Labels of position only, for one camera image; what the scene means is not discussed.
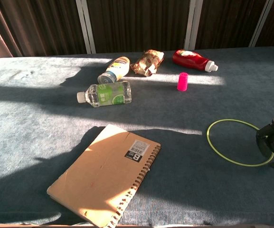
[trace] notebook spiral binding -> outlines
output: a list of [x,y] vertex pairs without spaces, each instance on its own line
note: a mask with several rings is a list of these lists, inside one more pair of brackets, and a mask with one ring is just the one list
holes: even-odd
[[123,198],[122,201],[119,203],[119,206],[117,207],[117,211],[112,216],[111,221],[105,226],[106,228],[115,228],[115,226],[118,224],[118,221],[122,217],[124,210],[128,206],[133,196],[135,195],[139,186],[141,185],[141,182],[143,181],[146,173],[150,170],[150,167],[153,161],[155,160],[156,156],[158,155],[160,149],[161,149],[160,146],[155,146],[155,149],[151,152],[149,158],[145,162],[135,182],[132,184],[130,190],[125,194],[125,198]]

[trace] white bottle cap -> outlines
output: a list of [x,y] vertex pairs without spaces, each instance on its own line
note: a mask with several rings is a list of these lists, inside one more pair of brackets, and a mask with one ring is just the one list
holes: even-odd
[[76,94],[76,98],[78,100],[79,103],[85,103],[86,102],[86,98],[85,98],[85,92],[79,92]]
[[205,71],[207,72],[217,71],[217,70],[218,70],[218,66],[215,65],[214,61],[209,60],[207,64],[205,65]]

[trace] white metal frame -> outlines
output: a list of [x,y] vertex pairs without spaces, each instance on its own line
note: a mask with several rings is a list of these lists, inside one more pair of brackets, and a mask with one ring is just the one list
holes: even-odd
[[267,16],[269,15],[269,12],[270,12],[273,2],[274,2],[274,0],[266,0],[264,8],[263,8],[261,15],[259,17],[257,26],[255,28],[254,34],[250,41],[249,47],[255,47],[258,37],[261,33],[262,27],[265,24],[265,20],[266,20]]
[[76,0],[76,7],[78,9],[81,28],[83,32],[86,51],[88,54],[96,53],[94,45],[94,36],[91,29],[91,22],[89,18],[88,6],[86,0]]
[[203,0],[190,0],[189,2],[189,17],[188,17],[188,25],[186,29],[184,49],[194,50],[199,21],[201,16]]

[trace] snack bag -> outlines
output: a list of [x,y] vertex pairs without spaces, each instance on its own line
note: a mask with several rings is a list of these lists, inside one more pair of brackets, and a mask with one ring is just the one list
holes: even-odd
[[163,61],[163,52],[148,50],[134,64],[131,64],[132,70],[136,74],[151,76],[157,72],[160,63]]

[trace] pink plastic cap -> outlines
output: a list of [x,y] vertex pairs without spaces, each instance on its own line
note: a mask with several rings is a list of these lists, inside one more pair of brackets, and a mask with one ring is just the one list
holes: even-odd
[[179,91],[186,91],[188,89],[188,73],[182,72],[179,74],[178,86]]

